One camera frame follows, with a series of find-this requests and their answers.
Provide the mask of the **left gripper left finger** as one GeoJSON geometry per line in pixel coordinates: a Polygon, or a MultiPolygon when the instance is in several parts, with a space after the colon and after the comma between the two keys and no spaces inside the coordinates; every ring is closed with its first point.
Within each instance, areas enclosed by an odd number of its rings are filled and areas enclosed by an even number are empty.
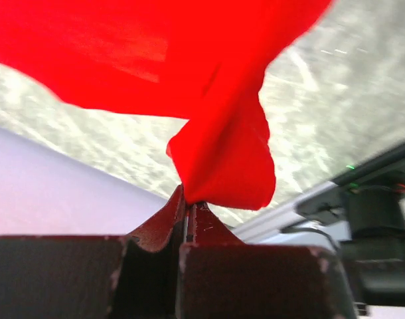
{"type": "Polygon", "coordinates": [[[185,200],[126,235],[0,235],[0,318],[174,318],[185,200]]]}

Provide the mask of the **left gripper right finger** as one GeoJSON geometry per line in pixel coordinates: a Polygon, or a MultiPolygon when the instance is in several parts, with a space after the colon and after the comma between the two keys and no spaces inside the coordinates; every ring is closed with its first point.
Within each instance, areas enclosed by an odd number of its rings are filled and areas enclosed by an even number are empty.
{"type": "Polygon", "coordinates": [[[250,245],[204,203],[187,209],[179,318],[355,318],[338,258],[316,246],[250,245]]]}

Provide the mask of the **red t shirt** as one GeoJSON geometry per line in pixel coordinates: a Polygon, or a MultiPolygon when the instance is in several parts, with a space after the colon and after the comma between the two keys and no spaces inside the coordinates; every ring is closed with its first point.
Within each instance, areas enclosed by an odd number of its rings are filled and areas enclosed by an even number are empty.
{"type": "Polygon", "coordinates": [[[0,1],[0,63],[62,101],[183,118],[171,138],[188,203],[258,210],[276,177],[259,91],[328,1],[0,1]]]}

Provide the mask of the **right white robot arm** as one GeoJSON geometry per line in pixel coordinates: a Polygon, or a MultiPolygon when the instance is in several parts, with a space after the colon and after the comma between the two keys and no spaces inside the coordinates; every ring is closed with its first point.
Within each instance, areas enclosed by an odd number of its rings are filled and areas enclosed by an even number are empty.
{"type": "Polygon", "coordinates": [[[399,199],[381,186],[343,196],[351,238],[341,242],[341,258],[355,296],[367,304],[405,306],[405,220],[399,199]]]}

